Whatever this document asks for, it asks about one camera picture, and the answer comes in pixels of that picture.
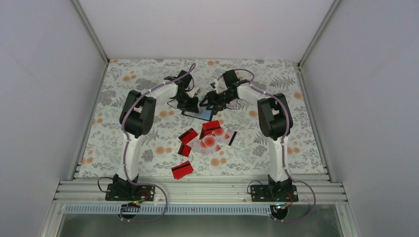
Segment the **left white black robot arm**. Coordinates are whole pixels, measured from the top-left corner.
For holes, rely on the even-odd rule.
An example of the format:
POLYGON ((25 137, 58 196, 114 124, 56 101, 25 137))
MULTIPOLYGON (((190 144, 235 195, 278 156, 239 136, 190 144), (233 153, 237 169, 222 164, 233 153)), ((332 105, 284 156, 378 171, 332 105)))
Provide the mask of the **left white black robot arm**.
POLYGON ((120 178, 126 180, 118 187, 118 194, 124 199, 130 200, 137 195, 135 178, 138 177, 138 161, 135 159, 139 157, 143 138, 153 126, 156 105, 159 102, 175 100, 177 108, 181 111, 199 112, 199 99, 194 90, 187 88, 193 80, 191 72, 194 66, 192 65, 188 71, 181 71, 177 77, 165 78, 163 83, 143 93, 135 90, 128 93, 120 115, 125 143, 121 166, 117 172, 120 178))

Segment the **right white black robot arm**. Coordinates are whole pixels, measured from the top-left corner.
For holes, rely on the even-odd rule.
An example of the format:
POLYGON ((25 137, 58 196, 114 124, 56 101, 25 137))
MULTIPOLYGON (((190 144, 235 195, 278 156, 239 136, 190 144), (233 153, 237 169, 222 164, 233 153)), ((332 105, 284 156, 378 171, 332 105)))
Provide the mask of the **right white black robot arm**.
POLYGON ((213 90, 208 92, 200 102, 216 114, 227 108, 230 102, 241 99, 251 103, 258 109, 259 128, 268 139, 270 153, 270 170, 268 174, 268 196, 274 201, 280 201, 287 194, 287 189, 293 185, 287 166, 287 145, 293 119, 286 96, 282 93, 271 94, 257 88, 253 80, 240 80, 235 70, 229 70, 221 76, 226 90, 217 92, 217 82, 213 82, 213 90))

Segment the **red card black stripe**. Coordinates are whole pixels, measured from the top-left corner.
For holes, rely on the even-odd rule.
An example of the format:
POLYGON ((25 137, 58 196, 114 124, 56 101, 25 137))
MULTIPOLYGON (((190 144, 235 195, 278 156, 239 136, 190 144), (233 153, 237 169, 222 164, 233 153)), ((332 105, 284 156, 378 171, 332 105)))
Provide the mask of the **red card black stripe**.
POLYGON ((194 172, 190 161, 186 161, 180 165, 171 168, 174 179, 179 180, 186 175, 189 175, 194 172))

